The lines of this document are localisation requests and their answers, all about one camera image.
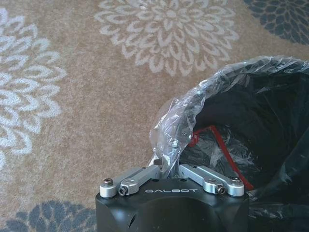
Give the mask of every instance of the plastic wrap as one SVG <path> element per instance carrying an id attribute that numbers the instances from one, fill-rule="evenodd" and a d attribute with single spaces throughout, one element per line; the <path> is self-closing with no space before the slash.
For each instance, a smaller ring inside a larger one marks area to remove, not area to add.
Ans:
<path id="1" fill-rule="evenodd" d="M 151 162 L 162 159 L 164 177 L 177 177 L 179 162 L 201 161 L 218 172 L 231 173 L 208 132 L 199 135 L 202 140 L 195 149 L 188 146 L 193 132 L 215 125 L 240 171 L 254 182 L 254 190 L 248 192 L 251 202 L 268 202 L 252 208 L 252 217 L 276 215 L 277 198 L 282 210 L 279 220 L 293 215 L 298 205 L 308 204 L 291 203 L 309 194 L 308 61 L 257 57 L 227 65 L 166 103 L 158 118 L 150 132 Z M 303 216 L 309 218 L 309 212 Z"/>

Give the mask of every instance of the red cable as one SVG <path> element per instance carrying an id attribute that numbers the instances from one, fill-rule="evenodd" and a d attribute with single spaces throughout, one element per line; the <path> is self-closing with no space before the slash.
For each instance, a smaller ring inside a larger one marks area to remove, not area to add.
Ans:
<path id="1" fill-rule="evenodd" d="M 229 165 L 231 166 L 232 170 L 234 172 L 236 172 L 238 174 L 238 176 L 240 177 L 240 179 L 243 181 L 243 184 L 245 185 L 247 190 L 253 190 L 254 186 L 241 174 L 240 170 L 237 168 L 236 164 L 234 163 L 234 161 L 232 160 L 232 157 L 230 156 L 230 153 L 228 152 L 225 143 L 222 139 L 221 134 L 219 133 L 219 131 L 217 130 L 217 128 L 214 125 L 209 126 L 209 128 L 211 129 L 211 131 L 213 132 L 214 136 L 216 137 L 218 144 L 220 146 L 220 148 L 222 149 L 225 158 L 227 159 Z"/>
<path id="2" fill-rule="evenodd" d="M 208 130 L 208 127 L 204 128 L 204 129 L 199 129 L 195 132 L 193 132 L 193 136 L 191 138 L 191 142 L 188 144 L 189 147 L 193 147 L 198 143 L 198 138 L 199 138 L 199 134 L 203 131 Z"/>

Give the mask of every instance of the patterned rug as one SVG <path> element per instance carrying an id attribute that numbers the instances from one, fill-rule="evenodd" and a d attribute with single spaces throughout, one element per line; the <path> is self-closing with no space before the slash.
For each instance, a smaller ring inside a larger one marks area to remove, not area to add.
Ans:
<path id="1" fill-rule="evenodd" d="M 309 59 L 306 0 L 2 0 L 0 232 L 95 231 L 159 108 L 220 67 Z"/>

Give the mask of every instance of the screw head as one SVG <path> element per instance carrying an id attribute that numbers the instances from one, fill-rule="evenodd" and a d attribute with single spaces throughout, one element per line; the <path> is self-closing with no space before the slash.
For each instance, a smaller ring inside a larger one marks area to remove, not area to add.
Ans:
<path id="1" fill-rule="evenodd" d="M 126 186 L 122 186 L 122 187 L 120 187 L 119 188 L 119 190 L 118 190 L 118 194 L 120 195 L 120 196 L 125 196 L 126 194 L 127 194 L 127 192 L 128 192 L 128 190 L 127 190 L 127 187 Z"/>
<path id="2" fill-rule="evenodd" d="M 239 183 L 240 179 L 238 177 L 232 177 L 231 181 L 234 182 L 234 183 Z"/>
<path id="3" fill-rule="evenodd" d="M 220 187 L 218 188 L 218 193 L 219 193 L 219 194 L 225 194 L 225 187 L 224 187 L 224 186 L 220 186 Z"/>
<path id="4" fill-rule="evenodd" d="M 109 186 L 112 186 L 112 185 L 113 185 L 113 181 L 112 181 L 111 178 L 104 179 L 104 181 L 103 181 L 103 186 L 104 187 L 109 187 Z"/>

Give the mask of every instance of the trash bin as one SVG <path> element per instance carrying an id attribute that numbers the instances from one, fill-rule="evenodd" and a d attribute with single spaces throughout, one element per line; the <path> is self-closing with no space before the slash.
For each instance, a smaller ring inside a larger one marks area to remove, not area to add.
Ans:
<path id="1" fill-rule="evenodd" d="M 243 180 L 250 231 L 309 231 L 309 62 L 227 65 L 167 102 L 150 132 L 163 176 L 205 165 Z"/>

